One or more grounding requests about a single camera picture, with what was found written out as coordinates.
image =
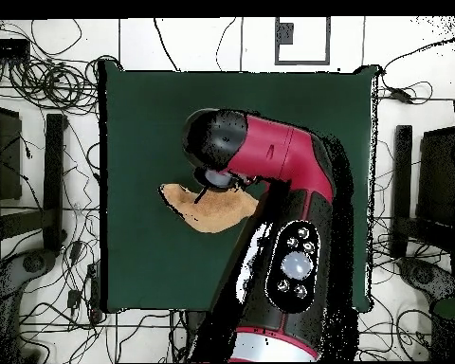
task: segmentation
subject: green board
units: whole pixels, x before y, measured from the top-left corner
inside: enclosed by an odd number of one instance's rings
[[[256,111],[334,136],[354,179],[353,302],[368,311],[366,261],[372,90],[378,67],[357,74],[120,71],[106,64],[107,306],[209,309],[244,222],[199,233],[163,203],[157,189],[199,192],[182,152],[185,119],[202,108]],[[250,191],[260,194],[260,189]]]

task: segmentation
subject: black cable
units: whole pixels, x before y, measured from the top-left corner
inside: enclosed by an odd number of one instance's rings
[[[71,322],[71,323],[74,323],[75,325],[78,326],[78,328],[83,328],[83,329],[86,329],[86,330],[92,330],[93,329],[93,326],[91,324],[78,324],[75,320],[71,319],[70,317],[68,317],[66,314],[64,314],[63,312],[59,311],[56,307],[54,307],[52,304],[48,303],[48,302],[40,302],[39,304],[37,304],[30,313],[33,313],[39,306],[41,305],[44,305],[46,306],[47,308],[50,308],[52,309],[53,311],[55,311],[59,316],[61,316],[63,319],[66,319],[68,322]],[[22,325],[22,323],[28,319],[29,317],[31,317],[31,314],[27,314],[26,317],[24,319],[22,319],[20,321],[20,325]]]
[[[13,249],[11,250],[11,252],[9,254],[7,254],[5,257],[2,257],[2,259],[0,260],[0,265],[2,264],[5,264],[7,262],[8,259],[11,259],[15,256],[15,250],[17,249],[17,247],[22,243],[24,242],[26,239],[29,239],[30,237],[32,236],[35,236],[36,234],[39,234],[42,232],[42,229],[40,230],[37,230],[37,231],[34,231],[33,233],[30,233],[28,236],[24,237],[23,239],[19,240],[17,242],[17,244],[13,247]]]
[[[67,310],[67,308],[64,308],[64,310],[63,310],[62,312],[60,312],[59,310],[56,309],[56,312],[59,313],[59,314],[58,314],[58,316],[57,316],[55,319],[53,319],[53,320],[51,321],[51,323],[53,323],[53,322],[54,322],[56,319],[58,319],[60,316],[63,316],[65,310]],[[37,337],[39,334],[43,333],[44,330],[45,330],[49,325],[50,325],[50,324],[46,325],[41,331],[38,331],[32,338],[27,339],[27,340],[26,340],[26,343],[32,343],[32,344],[33,344],[34,342],[32,342],[32,340],[33,340],[35,337]]]
[[[438,41],[438,42],[435,42],[435,43],[432,43],[432,44],[429,44],[429,45],[424,45],[424,46],[421,46],[421,47],[418,47],[417,49],[409,52],[409,53],[405,53],[405,54],[402,54],[394,59],[392,59],[389,63],[386,64],[386,66],[384,67],[383,69],[383,73],[381,74],[381,81],[383,83],[383,85],[385,86],[386,89],[388,89],[390,92],[391,92],[391,95],[394,95],[394,94],[401,94],[403,96],[404,99],[408,100],[408,101],[405,101],[406,103],[409,103],[409,104],[424,104],[426,103],[427,101],[429,101],[433,95],[433,87],[431,86],[431,83],[430,82],[427,82],[427,81],[423,81],[423,82],[417,82],[417,83],[414,83],[413,85],[409,85],[407,86],[406,88],[396,88],[396,87],[390,87],[390,86],[387,86],[386,85],[386,82],[385,82],[385,79],[384,79],[384,76],[387,74],[387,70],[388,70],[388,67],[393,64],[394,62],[400,60],[400,59],[403,59],[405,57],[408,57],[408,56],[411,56],[417,52],[421,52],[421,51],[425,51],[431,47],[435,47],[435,46],[443,46],[443,45],[446,45],[446,44],[451,44],[451,43],[455,43],[455,36],[453,36],[452,38],[450,39],[446,39],[446,40],[443,40],[443,41]],[[420,83],[426,83],[429,88],[430,88],[430,95],[427,99],[424,99],[423,102],[420,102],[420,103],[414,103],[410,97],[410,95],[404,95],[402,94],[402,92],[404,92],[403,90],[404,89],[409,89],[409,88],[412,88],[413,86],[416,86],[417,84],[420,84]]]
[[[245,17],[241,17],[241,43],[240,43],[240,52],[239,52],[239,71],[242,72],[243,71],[243,54],[245,53],[244,52],[244,46],[243,46],[243,30],[244,30],[244,27],[245,27]]]
[[[28,340],[28,339],[25,339],[24,337],[19,337],[22,341],[24,341],[25,343],[29,343],[30,345],[34,345],[34,346],[39,346],[41,348],[44,348],[47,350],[47,356],[45,357],[45,360],[42,364],[46,364],[49,357],[50,357],[50,349],[48,346],[45,346],[43,345],[42,343],[39,343],[39,342],[34,342],[32,340]]]
[[[50,286],[50,285],[52,285],[52,284],[54,284],[54,283],[50,283],[50,284],[47,285],[47,286],[42,286],[42,288],[48,287],[48,286]],[[63,291],[64,291],[65,285],[66,285],[66,282],[64,282],[63,288],[62,288],[61,291],[59,292],[59,295],[57,296],[56,300],[54,300],[54,301],[52,302],[52,304],[56,303],[56,301],[59,299],[59,297],[61,296],[61,294],[62,294]],[[19,288],[19,289],[16,289],[16,290],[14,290],[14,291],[8,293],[7,295],[5,295],[5,296],[3,296],[3,297],[0,298],[0,303],[1,303],[1,302],[4,302],[5,300],[9,299],[10,297],[12,297],[12,296],[14,296],[14,295],[16,295],[16,294],[18,294],[18,293],[20,293],[21,291],[22,291],[22,289]],[[42,315],[45,311],[47,311],[47,309],[45,309],[45,310],[44,310],[42,313],[40,313],[40,314],[32,315],[32,316],[27,316],[27,317],[37,317],[37,316]]]
[[[35,22],[35,20],[32,20],[32,21],[30,22],[30,34],[31,34],[31,36],[32,36],[32,39],[33,39],[33,41],[34,41],[34,44],[35,44],[37,47],[39,47],[39,49],[40,49],[45,55],[47,55],[47,56],[59,56],[59,55],[65,53],[67,50],[69,50],[71,47],[73,47],[77,42],[79,42],[79,41],[81,40],[81,38],[82,38],[82,29],[81,29],[80,25],[78,24],[78,22],[77,22],[75,19],[73,19],[73,21],[74,21],[74,24],[76,24],[76,27],[78,28],[78,31],[79,31],[79,37],[78,37],[78,39],[76,39],[76,41],[75,41],[72,45],[69,45],[69,46],[68,46],[66,49],[64,49],[64,50],[61,50],[61,51],[59,51],[59,52],[57,52],[57,53],[50,53],[50,52],[46,52],[46,51],[43,50],[39,45],[37,45],[37,41],[35,40],[35,35],[34,35],[34,22]]]
[[[154,26],[155,26],[156,32],[158,33],[158,39],[160,39],[160,43],[162,44],[163,51],[165,52],[165,54],[167,55],[167,57],[168,57],[169,60],[171,61],[172,65],[173,65],[173,69],[174,69],[175,71],[180,71],[180,69],[177,68],[177,66],[176,66],[175,63],[173,62],[171,55],[170,55],[169,52],[167,51],[167,47],[165,47],[165,44],[163,43],[162,33],[160,32],[160,28],[158,27],[158,24],[156,23],[156,18],[154,18]]]
[[[404,311],[403,313],[401,313],[398,318],[396,319],[396,336],[397,336],[397,339],[398,339],[398,342],[399,342],[399,346],[401,348],[401,350],[403,351],[403,353],[406,355],[406,357],[411,360],[411,361],[414,361],[414,359],[410,356],[410,354],[406,351],[405,347],[403,346],[403,340],[401,338],[401,329],[400,329],[400,326],[399,326],[399,321],[401,320],[401,318],[403,316],[405,316],[406,314],[408,313],[418,313],[418,314],[421,314],[423,316],[425,316],[427,319],[429,319],[432,323],[433,323],[433,319],[431,318],[431,316],[427,313],[425,313],[424,311],[421,311],[421,310],[418,310],[416,308],[413,308],[413,309],[409,309],[409,310],[406,310]]]
[[[174,317],[175,312],[177,312],[177,310],[172,310],[169,313],[169,321],[170,321],[170,327],[171,327],[171,331],[169,332],[169,346],[172,349],[173,363],[180,363],[181,360],[184,360],[184,362],[186,362],[186,359],[188,357],[188,347],[186,345],[186,346],[178,349],[175,345],[174,333],[180,324],[183,325],[183,327],[186,331],[189,331],[189,328],[187,328],[187,325],[186,325],[185,321],[183,320],[183,314],[184,314],[183,311],[178,311],[179,320],[176,324],[173,323],[173,317]]]
[[[81,27],[74,20],[82,36]],[[83,116],[88,113],[96,113],[98,106],[98,62],[101,60],[109,60],[115,62],[119,69],[122,66],[119,61],[109,55],[103,55],[95,60],[85,62],[79,60],[66,60],[54,57],[54,55],[62,54],[69,48],[74,46],[78,40],[66,49],[58,53],[48,53],[43,50],[37,42],[28,37],[24,31],[14,24],[9,24],[20,30],[2,29],[5,32],[13,33],[22,36],[30,41],[33,49],[39,55],[42,53],[45,60],[40,56],[30,56],[30,62],[25,64],[11,65],[7,78],[12,88],[14,88],[19,97],[5,96],[6,98],[23,98],[30,103],[44,109],[62,110],[72,115]],[[78,68],[68,66],[65,63],[84,63],[86,64],[84,72]],[[92,70],[94,80],[88,78],[89,72]],[[5,67],[0,71],[0,81],[5,75]],[[52,105],[43,104],[44,101],[50,101]],[[73,110],[78,109],[82,113],[76,113]]]
[[[84,148],[82,146],[82,143],[81,143],[80,137],[78,136],[78,133],[76,133],[76,130],[74,130],[74,127],[70,123],[69,123],[69,127],[72,130],[72,132],[74,134],[74,137],[76,137],[76,139],[78,140],[78,144],[79,144],[79,146],[81,148],[82,155],[84,156],[84,159],[86,159],[86,161],[87,161],[87,155],[86,155],[86,152],[84,151]],[[94,171],[91,168],[91,166],[89,164],[88,164],[88,166],[89,166],[89,169],[90,169],[91,173],[94,174]]]
[[[96,144],[91,145],[91,146],[89,147],[89,149],[87,150],[87,153],[86,153],[86,162],[87,162],[87,164],[88,164],[90,167],[92,167],[93,169],[96,169],[97,171],[98,171],[100,168],[97,167],[97,166],[95,166],[95,165],[93,165],[93,164],[91,163],[91,160],[89,159],[89,153],[93,150],[93,148],[97,147],[98,145],[100,145],[99,142],[97,142]]]
[[[221,35],[221,39],[219,40],[219,45],[217,46],[217,50],[216,50],[216,64],[217,64],[217,66],[219,67],[219,69],[220,69],[221,71],[223,71],[223,69],[221,68],[221,65],[219,65],[219,62],[218,62],[218,60],[217,60],[217,55],[218,55],[218,53],[219,53],[219,49],[221,48],[221,43],[223,42],[224,35],[226,34],[226,31],[229,29],[229,27],[230,27],[231,25],[234,24],[234,22],[237,20],[237,18],[238,18],[238,17],[234,17],[234,19],[227,25],[227,27],[224,28],[223,34]]]
[[[72,287],[69,285],[69,283],[68,283],[68,281],[67,281],[68,278],[69,278],[69,276],[70,276],[70,275],[73,275],[72,270],[70,269],[71,267],[69,266],[68,261],[67,261],[67,251],[68,251],[68,249],[69,249],[70,247],[72,247],[72,246],[73,246],[73,243],[71,242],[71,243],[68,245],[68,247],[65,249],[65,252],[64,252],[64,254],[63,254],[63,263],[62,263],[62,271],[63,271],[63,274],[62,274],[62,276],[60,276],[60,277],[59,277],[55,282],[53,282],[53,283],[50,283],[50,284],[45,285],[45,286],[40,286],[40,287],[38,287],[38,288],[36,288],[36,289],[34,289],[34,290],[32,290],[32,291],[25,292],[25,293],[33,293],[33,292],[35,292],[35,291],[37,291],[37,290],[39,290],[39,289],[41,289],[41,288],[46,288],[46,287],[49,287],[49,286],[51,286],[51,285],[57,283],[60,279],[64,279],[64,285],[63,285],[61,291],[59,292],[59,294],[58,294],[58,296],[56,297],[56,299],[51,303],[51,304],[53,305],[53,304],[55,304],[55,303],[57,302],[57,300],[59,299],[59,297],[61,296],[61,294],[62,294],[63,291],[65,290],[65,287],[66,287],[66,286],[69,286],[69,288],[70,288],[71,290],[79,290],[79,289],[77,289],[77,287],[76,287],[76,289],[72,289]],[[64,271],[64,264],[66,264],[67,267],[68,267],[66,271]],[[86,305],[87,305],[88,301],[85,300],[83,297],[82,297],[82,300],[83,300],[83,301],[86,303]],[[44,309],[44,311],[42,311],[41,313],[33,314],[33,312],[36,310],[36,308],[38,307],[38,305],[36,305],[36,306],[32,309],[32,311],[31,311],[29,314],[27,314],[26,316],[20,316],[20,317],[25,317],[25,318],[21,321],[21,323],[20,323],[21,325],[22,325],[22,323],[23,323],[27,318],[30,318],[30,317],[38,317],[38,316],[42,315],[45,311],[48,310],[48,307],[47,307],[47,308]]]
[[[32,188],[32,186],[30,186],[30,183],[28,182],[28,177],[24,176],[23,174],[18,173],[15,169],[13,169],[7,162],[4,162],[2,159],[0,159],[0,164],[5,166],[7,169],[9,169],[10,171],[14,172],[19,177],[21,177],[22,179],[25,180],[25,182],[27,183],[28,187],[30,188],[30,192],[32,193],[32,197],[34,198],[34,201],[35,201],[35,204],[37,205],[38,210],[41,213],[44,213],[44,211],[43,211],[43,209],[42,209],[42,207],[41,207],[41,205],[39,203],[39,200],[37,199],[37,195],[35,195],[34,189]]]
[[[127,340],[131,339],[137,332],[138,330],[141,328],[141,324],[143,323],[143,321],[145,319],[151,319],[151,318],[156,318],[156,319],[164,319],[166,317],[168,317],[170,314],[166,314],[166,315],[163,315],[163,316],[158,316],[158,315],[155,315],[155,314],[148,314],[146,316],[143,316],[143,318],[140,320],[140,322],[138,323],[138,325],[136,326],[134,332],[132,334],[130,334],[128,337],[126,337],[124,340],[122,340],[119,345],[118,345],[118,359],[117,359],[117,363],[119,363],[120,359],[121,359],[121,345],[126,342]]]
[[[118,363],[118,314],[115,314],[115,364]]]
[[[82,226],[82,231],[81,231],[81,234],[80,234],[80,239],[81,239],[81,237],[82,237],[82,234],[83,234],[84,230],[86,230],[86,231],[89,233],[89,235],[90,235],[91,237],[93,237],[95,240],[98,240],[98,239],[99,239],[99,236],[98,236],[96,233],[93,233],[93,231],[92,231],[92,230],[93,230],[93,220],[92,220],[91,218],[95,218],[95,219],[97,219],[98,221],[100,220],[100,218],[99,218],[98,216],[96,216],[96,215],[93,215],[93,214],[92,214],[93,212],[96,212],[96,211],[93,210],[93,209],[91,209],[91,210],[89,210],[89,211],[86,213],[86,215],[84,216],[84,225]]]
[[[88,338],[78,347],[78,349],[76,349],[73,354],[71,355],[71,357],[69,358],[69,360],[67,360],[64,364],[71,364],[74,360],[76,360],[77,358],[80,359],[81,361],[81,358],[84,356],[84,354],[93,347],[93,345],[95,344],[95,342],[99,339],[100,337],[100,334],[102,332],[104,328],[101,328],[100,331],[97,333],[97,334],[93,334],[91,336],[88,336]],[[83,345],[87,345],[87,343],[89,342],[89,340],[91,340],[92,338],[94,338],[95,340],[93,340],[93,342],[91,344],[89,344],[89,346],[84,346],[84,350],[82,351],[82,353],[78,356],[75,356],[75,354],[82,348]]]
[[[65,327],[67,324],[65,323],[62,323],[62,324],[51,324],[50,322],[47,323],[47,322],[24,322],[22,323],[21,325],[23,326],[37,326],[37,325],[49,325],[49,326],[57,326],[57,327]],[[170,325],[136,325],[136,324],[118,324],[118,328],[125,328],[125,329],[136,329],[137,327],[139,328],[145,328],[145,329],[170,329]],[[107,324],[107,325],[103,325],[103,324],[98,324],[98,325],[95,325],[94,328],[115,328],[115,325],[110,325],[110,324]],[[76,328],[76,329],[81,329],[81,330],[84,330],[84,331],[87,331],[88,329],[87,328]]]
[[[385,148],[386,148],[386,150],[387,150],[387,152],[389,154],[390,159],[394,160],[394,157],[391,154],[391,150],[390,150],[390,147],[388,146],[388,144],[386,142],[384,142],[384,141],[381,141],[381,140],[379,140],[378,142],[381,142],[381,144],[383,144],[385,146]],[[411,165],[415,165],[415,164],[418,164],[418,163],[420,163],[420,161],[413,162],[413,163],[411,163]],[[393,218],[390,217],[390,216],[384,216],[384,214],[385,214],[385,211],[386,211],[385,191],[389,188],[389,185],[392,182],[392,174],[393,174],[393,172],[394,172],[394,170],[391,170],[391,171],[383,173],[383,174],[381,174],[381,175],[379,175],[379,176],[377,176],[375,178],[376,180],[378,180],[381,177],[384,177],[384,176],[386,176],[388,174],[391,175],[390,180],[385,185],[381,185],[380,183],[375,183],[376,187],[379,188],[379,190],[376,190],[376,192],[380,192],[381,193],[382,211],[381,211],[380,215],[373,220],[373,227],[372,227],[372,229],[374,229],[376,226],[379,226],[379,227],[384,229],[384,232],[379,234],[377,236],[377,239],[375,239],[373,241],[373,244],[372,244],[373,259],[374,259],[373,268],[379,267],[379,268],[381,268],[383,270],[388,271],[389,273],[391,273],[391,275],[386,280],[383,280],[383,281],[380,281],[380,282],[373,282],[372,285],[378,285],[378,284],[387,282],[394,275],[396,275],[396,276],[400,275],[399,273],[396,272],[395,261],[398,260],[397,258],[396,259],[389,258],[389,259],[383,260],[382,262],[376,262],[376,259],[378,259],[378,258],[390,257],[390,252],[389,252],[389,249],[387,247],[387,244],[390,241],[391,229],[388,227],[386,221],[391,221]],[[438,256],[438,257],[440,257],[439,261],[441,261],[442,255],[444,254],[443,250],[440,253],[438,253],[438,254],[427,254],[427,251],[429,249],[429,245],[428,244],[425,244],[425,243],[420,242],[420,241],[415,240],[415,239],[409,239],[409,243],[415,243],[415,244],[417,244],[419,246],[418,246],[418,248],[416,249],[416,251],[412,255],[408,255],[406,258],[408,258],[408,259],[416,259],[416,258],[421,259],[421,258],[437,257]],[[387,269],[384,266],[385,264],[390,264],[390,263],[392,263],[392,270],[389,270],[389,269]],[[359,349],[358,350],[358,359],[360,361],[363,361],[363,359],[362,359],[363,355],[370,356],[373,359],[378,360],[378,361],[386,361],[387,358],[382,356],[382,355],[380,355],[380,354],[384,354],[384,353],[388,353],[389,351],[392,351],[392,346],[394,344],[394,335],[397,336],[399,345],[400,345],[401,349],[403,350],[403,353],[410,360],[411,360],[411,358],[410,358],[408,352],[405,349],[404,343],[407,344],[407,345],[410,345],[414,341],[414,342],[417,342],[417,343],[427,347],[427,344],[425,344],[425,342],[423,340],[418,340],[418,339],[416,339],[414,337],[411,337],[409,333],[403,331],[400,328],[399,322],[400,322],[400,319],[401,319],[401,315],[398,316],[396,322],[394,322],[393,315],[392,315],[391,311],[389,310],[389,308],[387,306],[385,306],[374,295],[372,295],[372,297],[377,303],[379,303],[388,312],[388,314],[390,316],[390,321],[379,322],[379,323],[376,323],[376,324],[372,325],[371,327],[369,327],[369,326],[367,326],[365,324],[365,322],[363,321],[362,317],[359,316],[361,322],[366,327],[366,330],[365,331],[359,331],[359,334],[360,335],[372,334],[372,335],[375,335],[375,336],[379,336],[379,334],[377,334],[377,333],[375,333],[373,331],[373,328],[375,326],[378,326],[378,325],[388,324],[390,326],[389,335],[391,335],[391,344],[387,344],[386,341],[381,338],[381,340],[383,340],[383,342],[386,344],[388,349],[386,349],[386,350],[384,350],[384,349],[376,350],[376,349],[372,349],[372,348],[368,348],[366,350]],[[408,337],[409,342],[405,342],[402,339],[402,336]]]
[[[109,346],[108,346],[108,330],[106,329],[106,331],[104,331],[104,335],[105,335],[105,345],[106,345],[106,353],[108,354],[108,358],[110,360],[110,363],[111,364],[115,364],[115,362],[113,361],[113,358],[111,358],[111,355],[110,355],[110,349],[109,349]]]

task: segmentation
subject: wire bundle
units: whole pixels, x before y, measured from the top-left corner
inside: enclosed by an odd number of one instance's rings
[[[34,36],[34,20],[31,21],[31,36],[14,24],[1,23],[0,32],[19,35],[30,41],[37,55],[30,55],[30,61],[26,64],[0,65],[0,87],[4,88],[3,80],[8,80],[10,87],[19,94],[18,97],[4,95],[3,98],[22,98],[37,107],[46,110],[61,110],[71,115],[84,116],[89,113],[97,113],[98,106],[98,62],[101,60],[113,61],[118,68],[122,69],[119,61],[109,55],[103,55],[89,62],[79,60],[59,59],[72,48],[81,38],[82,29],[76,20],[79,37],[72,45],[65,49],[50,53],[40,47]],[[15,27],[16,30],[7,29],[5,26]],[[70,65],[84,64],[84,70]]]
[[[390,159],[392,161],[394,161],[394,158],[391,154],[388,144],[382,140],[378,140],[378,143],[384,145],[385,149],[387,150],[387,152],[390,156]],[[413,162],[412,165],[415,165],[418,163],[420,163],[420,161]],[[379,196],[379,194],[381,195],[382,210],[381,210],[380,214],[373,219],[373,231],[375,231],[376,228],[383,229],[383,232],[381,234],[377,235],[376,239],[373,241],[373,269],[377,269],[377,268],[382,269],[391,274],[384,281],[373,282],[372,286],[380,285],[382,283],[389,281],[393,276],[400,275],[398,272],[396,272],[395,262],[397,261],[397,259],[393,259],[390,257],[390,253],[389,253],[389,249],[388,249],[388,242],[389,242],[390,236],[391,236],[391,228],[388,227],[387,222],[391,220],[391,217],[384,216],[384,213],[386,211],[385,195],[386,195],[386,191],[389,189],[389,187],[391,185],[392,174],[393,174],[393,170],[380,174],[379,176],[377,176],[375,178],[376,182],[374,184],[377,187],[377,190],[374,191],[374,194],[375,194],[375,196]],[[377,182],[377,180],[380,180],[383,177],[385,178],[385,180],[387,180],[386,183],[381,184],[381,183]],[[438,261],[434,262],[435,264],[437,264],[442,260],[442,256],[447,254],[443,250],[441,250],[441,252],[436,253],[436,254],[435,253],[426,254],[426,252],[429,249],[429,245],[423,244],[421,242],[418,242],[418,241],[412,240],[412,239],[409,239],[409,242],[419,245],[419,247],[416,249],[416,251],[412,255],[407,256],[407,258],[409,258],[409,259],[426,259],[426,258],[438,257],[439,258]],[[387,265],[392,265],[392,269],[388,269]],[[373,334],[373,335],[379,337],[383,341],[383,343],[387,346],[387,349],[371,349],[371,348],[370,349],[359,349],[357,358],[360,361],[363,361],[362,357],[364,355],[369,356],[372,359],[377,360],[377,361],[387,361],[388,358],[384,355],[388,354],[388,353],[395,355],[399,360],[403,360],[403,356],[398,354],[393,348],[394,344],[395,344],[395,340],[397,340],[400,349],[403,351],[404,355],[409,360],[413,360],[413,357],[407,352],[406,347],[412,345],[413,343],[419,344],[429,350],[430,346],[429,346],[428,341],[425,339],[426,335],[421,334],[419,332],[416,332],[415,334],[410,334],[408,331],[403,330],[400,326],[401,318],[408,313],[421,314],[421,315],[429,318],[431,321],[433,321],[433,319],[431,318],[431,316],[429,314],[425,313],[424,311],[418,310],[418,309],[411,309],[411,310],[403,311],[396,317],[396,319],[394,319],[394,316],[391,313],[391,311],[389,310],[389,308],[374,295],[372,295],[372,297],[377,302],[377,304],[379,304],[381,307],[383,307],[383,309],[388,313],[389,319],[376,323],[372,326],[368,326],[364,322],[363,318],[359,315],[359,320],[366,328],[365,330],[359,332],[359,335]],[[379,327],[381,325],[389,325],[389,327],[390,327],[389,331],[387,333],[380,334],[374,330],[375,327]],[[386,342],[381,335],[390,335],[391,342],[388,344],[388,342]]]

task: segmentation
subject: black stand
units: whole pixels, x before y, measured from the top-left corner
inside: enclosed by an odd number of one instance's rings
[[[455,129],[425,133],[416,218],[410,218],[411,126],[397,126],[389,241],[392,258],[406,257],[408,238],[455,253]]]
[[[17,113],[0,108],[0,121],[3,116],[19,118]],[[0,216],[0,241],[38,229],[43,230],[44,239],[43,249],[13,255],[0,262],[0,363],[30,361],[22,356],[18,343],[20,301],[28,282],[43,276],[54,267],[66,237],[62,222],[66,127],[67,119],[64,115],[47,115],[43,209]],[[1,157],[0,164],[6,165]]]

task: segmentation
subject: plug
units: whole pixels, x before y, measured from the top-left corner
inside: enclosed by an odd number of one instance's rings
[[[96,277],[96,266],[95,264],[89,264],[87,266],[86,278],[95,278]]]
[[[391,92],[390,98],[399,100],[402,103],[412,104],[411,95],[399,88],[388,88]]]
[[[80,308],[81,292],[79,290],[69,290],[67,293],[67,308],[71,309],[71,316],[74,316],[75,310]]]
[[[74,266],[78,259],[80,258],[82,250],[82,243],[81,242],[74,242],[72,245],[71,253],[69,254],[69,258],[71,260],[71,266]]]

